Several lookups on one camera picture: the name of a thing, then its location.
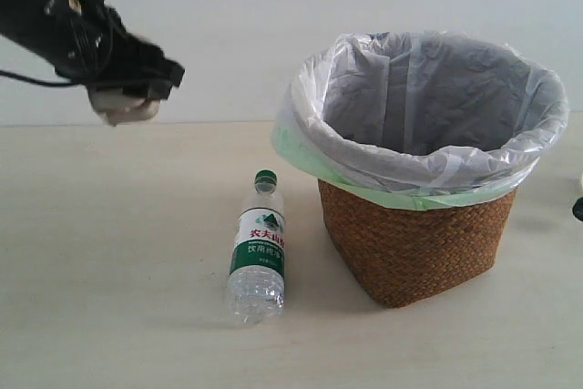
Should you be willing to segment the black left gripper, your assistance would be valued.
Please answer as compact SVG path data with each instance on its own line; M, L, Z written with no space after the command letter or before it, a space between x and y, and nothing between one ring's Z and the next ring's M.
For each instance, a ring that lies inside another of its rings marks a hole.
M71 67L56 72L77 83L98 77L113 52L115 14L106 0L46 0L44 13L63 26L62 36L71 45L66 59ZM142 36L132 36L133 77L129 81L96 83L88 88L90 96L130 97L167 100L173 87L180 87L185 68L166 57L156 44Z

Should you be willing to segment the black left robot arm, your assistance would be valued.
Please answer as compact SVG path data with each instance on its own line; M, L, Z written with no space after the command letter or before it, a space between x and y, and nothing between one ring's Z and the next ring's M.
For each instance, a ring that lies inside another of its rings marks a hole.
M131 34L105 0L1 0L1 35L43 58L61 79L2 76L42 87L166 100L185 73L159 46Z

